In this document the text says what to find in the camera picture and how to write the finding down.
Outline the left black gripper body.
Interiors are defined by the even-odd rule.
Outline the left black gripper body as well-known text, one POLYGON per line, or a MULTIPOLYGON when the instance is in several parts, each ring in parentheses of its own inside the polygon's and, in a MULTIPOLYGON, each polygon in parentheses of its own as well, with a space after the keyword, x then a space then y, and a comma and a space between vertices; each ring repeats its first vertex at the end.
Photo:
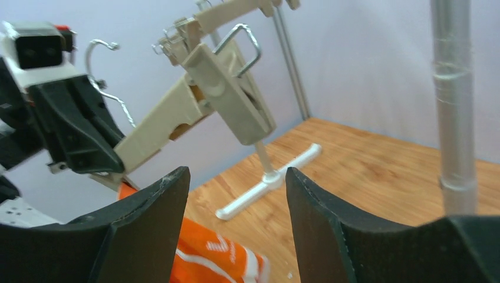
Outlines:
POLYGON ((42 149, 33 118, 1 59, 1 166, 11 170, 42 149))

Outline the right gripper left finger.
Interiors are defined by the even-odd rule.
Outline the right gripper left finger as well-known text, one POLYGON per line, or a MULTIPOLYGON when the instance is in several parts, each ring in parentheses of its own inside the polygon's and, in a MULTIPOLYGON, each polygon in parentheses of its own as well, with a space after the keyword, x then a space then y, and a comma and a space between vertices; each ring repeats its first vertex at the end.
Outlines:
POLYGON ((66 224, 1 225, 1 281, 168 282, 189 186, 181 166, 66 224))

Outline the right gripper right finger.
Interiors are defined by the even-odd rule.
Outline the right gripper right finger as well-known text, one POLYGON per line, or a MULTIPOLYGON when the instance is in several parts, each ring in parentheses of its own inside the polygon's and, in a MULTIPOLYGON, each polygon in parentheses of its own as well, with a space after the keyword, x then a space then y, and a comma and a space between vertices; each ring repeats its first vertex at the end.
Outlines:
POLYGON ((286 193, 302 282, 498 282, 499 216, 408 226, 326 191, 300 170, 286 193))

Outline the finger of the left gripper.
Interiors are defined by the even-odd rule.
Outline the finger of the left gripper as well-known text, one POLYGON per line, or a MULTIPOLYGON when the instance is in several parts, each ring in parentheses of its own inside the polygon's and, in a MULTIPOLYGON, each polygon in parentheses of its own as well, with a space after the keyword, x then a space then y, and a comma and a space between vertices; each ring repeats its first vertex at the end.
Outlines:
POLYGON ((79 174, 124 172, 114 147, 124 134, 87 75, 27 88, 35 128, 54 163, 79 174))

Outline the orange underwear white trim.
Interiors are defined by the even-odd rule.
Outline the orange underwear white trim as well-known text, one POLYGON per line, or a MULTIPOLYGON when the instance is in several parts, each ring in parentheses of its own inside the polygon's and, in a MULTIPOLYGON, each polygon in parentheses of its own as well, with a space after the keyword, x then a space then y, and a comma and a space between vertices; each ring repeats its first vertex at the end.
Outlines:
POLYGON ((184 217, 169 282, 269 282, 268 258, 184 217))

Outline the beige clip hanger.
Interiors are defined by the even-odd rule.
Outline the beige clip hanger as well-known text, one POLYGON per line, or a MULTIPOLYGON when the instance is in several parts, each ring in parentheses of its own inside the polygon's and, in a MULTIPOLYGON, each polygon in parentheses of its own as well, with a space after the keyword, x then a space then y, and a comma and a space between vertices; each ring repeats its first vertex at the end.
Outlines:
POLYGON ((214 112, 242 145, 268 137, 277 125, 250 72, 261 55, 247 24, 235 25, 215 49, 198 44, 181 62, 185 74, 114 147, 123 172, 100 169, 90 178, 117 191, 128 174, 214 112))
POLYGON ((215 32, 221 26, 254 10, 260 10, 266 17, 274 15, 281 0, 232 0, 204 9, 190 18, 181 18, 165 29, 164 37, 152 45, 153 51, 166 55, 171 64, 180 65, 200 44, 203 37, 215 32))

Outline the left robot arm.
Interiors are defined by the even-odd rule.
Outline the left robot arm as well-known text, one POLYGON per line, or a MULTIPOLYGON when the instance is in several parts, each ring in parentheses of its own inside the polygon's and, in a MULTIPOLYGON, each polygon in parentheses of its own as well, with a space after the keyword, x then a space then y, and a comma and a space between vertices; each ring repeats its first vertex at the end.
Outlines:
POLYGON ((123 173, 123 133, 96 83, 71 63, 22 70, 1 58, 1 172, 48 151, 57 172, 123 173))

